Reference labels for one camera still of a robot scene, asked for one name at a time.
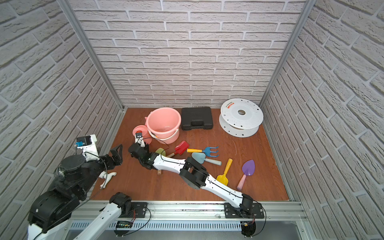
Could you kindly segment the pink watering can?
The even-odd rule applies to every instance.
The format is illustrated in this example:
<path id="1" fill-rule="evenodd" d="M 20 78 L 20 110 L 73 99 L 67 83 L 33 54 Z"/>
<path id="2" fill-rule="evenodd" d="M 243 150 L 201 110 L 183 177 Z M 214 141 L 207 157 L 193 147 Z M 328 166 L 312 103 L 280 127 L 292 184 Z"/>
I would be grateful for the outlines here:
<path id="1" fill-rule="evenodd" d="M 139 142 L 142 144 L 150 145 L 152 143 L 152 137 L 149 134 L 149 130 L 145 125 L 136 126 L 133 129 L 133 135 L 135 137 L 135 142 Z"/>

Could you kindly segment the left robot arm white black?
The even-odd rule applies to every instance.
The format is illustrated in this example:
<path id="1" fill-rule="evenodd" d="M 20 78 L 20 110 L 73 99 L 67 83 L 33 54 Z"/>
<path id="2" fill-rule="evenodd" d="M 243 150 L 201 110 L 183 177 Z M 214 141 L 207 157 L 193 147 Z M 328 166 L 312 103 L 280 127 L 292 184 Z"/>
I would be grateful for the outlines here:
<path id="1" fill-rule="evenodd" d="M 72 212 L 84 202 L 91 186 L 102 172 L 114 169 L 123 162 L 123 146 L 111 149 L 111 155 L 97 156 L 87 161 L 84 155 L 73 155 L 62 160 L 55 179 L 47 192 L 32 204 L 28 216 L 29 240 L 62 240 L 71 225 Z M 131 197 L 116 193 L 101 213 L 76 237 L 96 240 L 116 219 L 136 218 Z"/>

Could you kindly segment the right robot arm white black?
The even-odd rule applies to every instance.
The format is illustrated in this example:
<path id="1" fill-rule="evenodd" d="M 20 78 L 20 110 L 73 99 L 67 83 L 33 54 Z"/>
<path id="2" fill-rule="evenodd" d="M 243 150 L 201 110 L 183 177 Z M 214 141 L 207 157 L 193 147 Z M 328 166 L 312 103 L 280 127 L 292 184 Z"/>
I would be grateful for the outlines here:
<path id="1" fill-rule="evenodd" d="M 129 153 L 139 160 L 148 170 L 170 171 L 178 174 L 191 188 L 209 191 L 229 203 L 236 214 L 242 218 L 253 218 L 254 200 L 242 192 L 233 190 L 220 183 L 207 169 L 196 160 L 188 157 L 184 160 L 167 158 L 157 153 L 149 152 L 149 148 L 134 143 L 129 147 Z"/>

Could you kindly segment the green trowel wooden handle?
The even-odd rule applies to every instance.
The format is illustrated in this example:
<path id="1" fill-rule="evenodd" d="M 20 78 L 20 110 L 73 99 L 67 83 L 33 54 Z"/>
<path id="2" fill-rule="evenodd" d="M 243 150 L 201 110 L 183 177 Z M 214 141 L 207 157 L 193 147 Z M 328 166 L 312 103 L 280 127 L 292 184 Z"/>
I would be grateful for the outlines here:
<path id="1" fill-rule="evenodd" d="M 162 155 L 162 156 L 166 156 L 166 151 L 163 149 L 163 148 L 158 148 L 155 153 L 159 154 L 159 155 Z M 157 174 L 158 176 L 160 176 L 162 174 L 162 171 L 161 170 L 157 170 Z"/>

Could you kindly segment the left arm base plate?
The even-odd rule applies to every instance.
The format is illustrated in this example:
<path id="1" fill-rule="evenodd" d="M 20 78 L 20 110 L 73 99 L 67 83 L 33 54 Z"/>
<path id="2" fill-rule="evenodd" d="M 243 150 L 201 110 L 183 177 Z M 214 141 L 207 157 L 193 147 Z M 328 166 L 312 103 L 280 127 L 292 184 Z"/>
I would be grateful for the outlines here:
<path id="1" fill-rule="evenodd" d="M 108 216 L 117 218 L 139 218 L 143 219 L 147 214 L 147 202 L 126 202 L 119 206 L 115 203 L 108 203 L 104 208 Z"/>

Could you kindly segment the red shovel wooden handle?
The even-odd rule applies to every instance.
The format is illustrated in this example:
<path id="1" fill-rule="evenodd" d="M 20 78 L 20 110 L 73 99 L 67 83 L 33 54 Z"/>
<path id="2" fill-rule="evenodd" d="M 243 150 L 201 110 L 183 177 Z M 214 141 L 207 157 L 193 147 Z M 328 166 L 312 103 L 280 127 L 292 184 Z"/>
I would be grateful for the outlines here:
<path id="1" fill-rule="evenodd" d="M 175 147 L 175 151 L 168 155 L 167 158 L 171 158 L 175 155 L 182 155 L 189 148 L 189 146 L 190 145 L 186 141 L 182 141 Z"/>

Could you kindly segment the pink plastic bucket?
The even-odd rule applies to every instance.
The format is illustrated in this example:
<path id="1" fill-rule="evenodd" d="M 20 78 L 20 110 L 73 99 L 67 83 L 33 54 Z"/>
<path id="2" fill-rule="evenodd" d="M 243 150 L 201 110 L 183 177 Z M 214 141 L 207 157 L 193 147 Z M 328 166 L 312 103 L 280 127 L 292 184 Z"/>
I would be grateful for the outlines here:
<path id="1" fill-rule="evenodd" d="M 180 135 L 181 115 L 173 108 L 159 108 L 145 117 L 149 134 L 161 144 L 172 144 Z"/>

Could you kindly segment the light blue trowel white handle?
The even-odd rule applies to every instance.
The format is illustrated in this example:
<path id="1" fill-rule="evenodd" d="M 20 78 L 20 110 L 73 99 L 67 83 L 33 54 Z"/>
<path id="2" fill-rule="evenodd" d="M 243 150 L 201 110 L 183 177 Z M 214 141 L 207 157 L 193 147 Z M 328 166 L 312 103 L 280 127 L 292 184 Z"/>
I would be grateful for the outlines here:
<path id="1" fill-rule="evenodd" d="M 204 162 L 208 162 L 214 165 L 221 166 L 222 162 L 213 159 L 207 159 L 204 153 L 192 153 L 192 158 L 196 160 L 199 164 L 203 164 Z"/>

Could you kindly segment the blue rake yellow handle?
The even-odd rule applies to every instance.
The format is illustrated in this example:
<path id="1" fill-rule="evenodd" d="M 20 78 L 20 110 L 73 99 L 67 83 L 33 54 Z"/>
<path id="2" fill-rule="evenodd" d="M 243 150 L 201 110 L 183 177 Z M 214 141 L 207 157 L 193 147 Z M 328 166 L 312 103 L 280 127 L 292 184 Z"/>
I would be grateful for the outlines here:
<path id="1" fill-rule="evenodd" d="M 188 153 L 204 153 L 207 157 L 216 158 L 219 156 L 219 147 L 206 147 L 204 150 L 200 149 L 187 149 Z"/>

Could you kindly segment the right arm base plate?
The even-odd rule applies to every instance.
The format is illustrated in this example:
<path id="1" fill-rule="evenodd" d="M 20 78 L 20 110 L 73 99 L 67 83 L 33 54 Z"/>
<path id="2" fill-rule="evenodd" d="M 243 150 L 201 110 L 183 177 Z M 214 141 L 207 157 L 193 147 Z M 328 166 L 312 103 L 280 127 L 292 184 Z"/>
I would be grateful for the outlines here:
<path id="1" fill-rule="evenodd" d="M 234 208 L 229 203 L 224 203 L 226 219 L 264 219 L 265 213 L 260 203 L 253 202 L 248 207 Z"/>

